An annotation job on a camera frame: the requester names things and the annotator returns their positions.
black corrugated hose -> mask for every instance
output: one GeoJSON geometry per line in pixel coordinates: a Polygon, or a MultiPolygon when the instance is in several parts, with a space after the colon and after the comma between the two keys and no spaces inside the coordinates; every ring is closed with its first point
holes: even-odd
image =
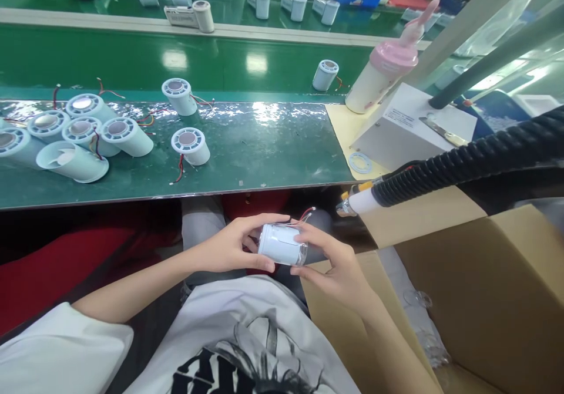
{"type": "Polygon", "coordinates": [[[564,158],[564,106],[413,165],[372,188],[384,207],[540,162],[564,158]]]}

metal disc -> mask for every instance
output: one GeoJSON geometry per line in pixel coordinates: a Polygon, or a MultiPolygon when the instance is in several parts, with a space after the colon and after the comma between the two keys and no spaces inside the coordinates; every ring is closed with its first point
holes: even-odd
{"type": "Polygon", "coordinates": [[[182,82],[179,82],[178,80],[171,81],[169,83],[169,89],[174,91],[180,90],[183,86],[184,84],[182,84],[182,82]]]}
{"type": "Polygon", "coordinates": [[[34,123],[35,126],[39,127],[40,129],[49,128],[55,124],[57,124],[57,117],[54,115],[42,115],[38,117],[34,123]]]}
{"type": "Polygon", "coordinates": [[[124,133],[126,130],[127,124],[121,121],[116,121],[108,126],[108,133],[110,133],[112,136],[118,136],[124,133]]]}
{"type": "Polygon", "coordinates": [[[92,99],[89,97],[80,97],[72,103],[72,107],[75,109],[86,109],[92,105],[92,99]]]}
{"type": "Polygon", "coordinates": [[[71,125],[69,131],[74,136],[81,136],[84,133],[87,133],[92,125],[86,121],[78,121],[71,125]]]}
{"type": "Polygon", "coordinates": [[[182,146],[190,146],[196,142],[196,135],[194,133],[182,133],[178,136],[178,142],[182,146]]]}
{"type": "Polygon", "coordinates": [[[14,142],[16,136],[10,133],[2,133],[0,134],[0,147],[9,146],[11,143],[14,142]]]}

white sleeve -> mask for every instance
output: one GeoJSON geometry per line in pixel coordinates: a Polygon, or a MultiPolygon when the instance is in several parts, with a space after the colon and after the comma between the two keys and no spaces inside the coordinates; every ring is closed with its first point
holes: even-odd
{"type": "Polygon", "coordinates": [[[103,393],[132,340],[129,326],[100,322],[60,304],[0,346],[2,391],[103,393]]]}

person's left hand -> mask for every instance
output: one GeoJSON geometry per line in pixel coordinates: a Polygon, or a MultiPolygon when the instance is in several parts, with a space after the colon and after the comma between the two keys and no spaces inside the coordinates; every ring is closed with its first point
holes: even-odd
{"type": "Polygon", "coordinates": [[[256,254],[258,247],[249,237],[265,224],[284,222],[288,215],[260,214],[237,218],[212,238],[187,250],[184,254],[194,259],[193,271],[227,272],[235,269],[254,268],[274,272],[274,262],[269,257],[256,254]],[[243,246],[252,253],[243,251],[243,246]]]}

cardboard box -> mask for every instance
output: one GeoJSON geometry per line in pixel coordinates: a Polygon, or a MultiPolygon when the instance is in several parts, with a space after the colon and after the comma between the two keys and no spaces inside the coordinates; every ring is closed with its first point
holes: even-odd
{"type": "MultiPolygon", "coordinates": [[[[449,393],[564,392],[564,240],[537,209],[525,206],[485,217],[451,187],[362,218],[379,246],[393,240],[414,286],[433,300],[429,314],[453,358],[436,373],[449,393]],[[448,219],[442,216],[439,225],[434,218],[441,214],[448,219]],[[396,228],[392,237],[375,231],[381,225],[396,228]]],[[[377,253],[359,260],[404,338],[431,371],[377,253]]],[[[313,266],[326,271],[330,265],[313,266]]],[[[313,321],[361,392],[386,392],[360,319],[303,284],[313,321]]]]}

